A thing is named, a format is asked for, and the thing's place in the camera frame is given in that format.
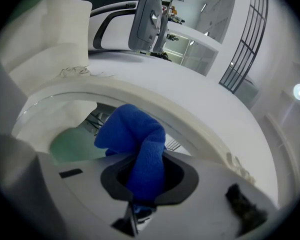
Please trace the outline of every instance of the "white table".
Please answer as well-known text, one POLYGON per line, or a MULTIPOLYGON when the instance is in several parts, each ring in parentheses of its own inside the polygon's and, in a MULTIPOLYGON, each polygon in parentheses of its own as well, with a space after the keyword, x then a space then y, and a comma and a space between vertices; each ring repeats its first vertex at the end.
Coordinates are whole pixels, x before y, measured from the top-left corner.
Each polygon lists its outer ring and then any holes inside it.
POLYGON ((88 69, 151 90, 187 109, 209 126, 255 178, 255 186, 278 204, 277 175, 257 121, 221 85, 188 68, 137 53, 103 52, 89 57, 88 69))

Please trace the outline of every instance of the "blue cloth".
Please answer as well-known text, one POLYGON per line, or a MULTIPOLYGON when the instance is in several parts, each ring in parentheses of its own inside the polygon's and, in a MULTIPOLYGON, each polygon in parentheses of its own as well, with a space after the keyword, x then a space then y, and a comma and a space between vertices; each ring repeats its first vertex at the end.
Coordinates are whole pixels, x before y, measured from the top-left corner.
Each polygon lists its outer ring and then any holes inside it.
POLYGON ((126 187, 134 200, 152 202, 164 190, 165 141, 165 130, 158 121, 136 106, 126 104, 118 107, 100 128, 94 145, 108 148, 106 156, 138 154, 126 187))

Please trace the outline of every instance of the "blue towel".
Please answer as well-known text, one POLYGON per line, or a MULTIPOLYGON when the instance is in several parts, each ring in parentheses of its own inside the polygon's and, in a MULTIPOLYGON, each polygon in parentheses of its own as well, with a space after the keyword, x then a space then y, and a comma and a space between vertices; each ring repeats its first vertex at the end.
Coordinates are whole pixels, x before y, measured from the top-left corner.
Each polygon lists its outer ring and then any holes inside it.
POLYGON ((136 106, 118 107, 100 128, 94 145, 106 149, 106 156, 138 154, 126 187, 137 202, 153 202, 164 190, 162 154, 166 133, 162 125, 136 106))

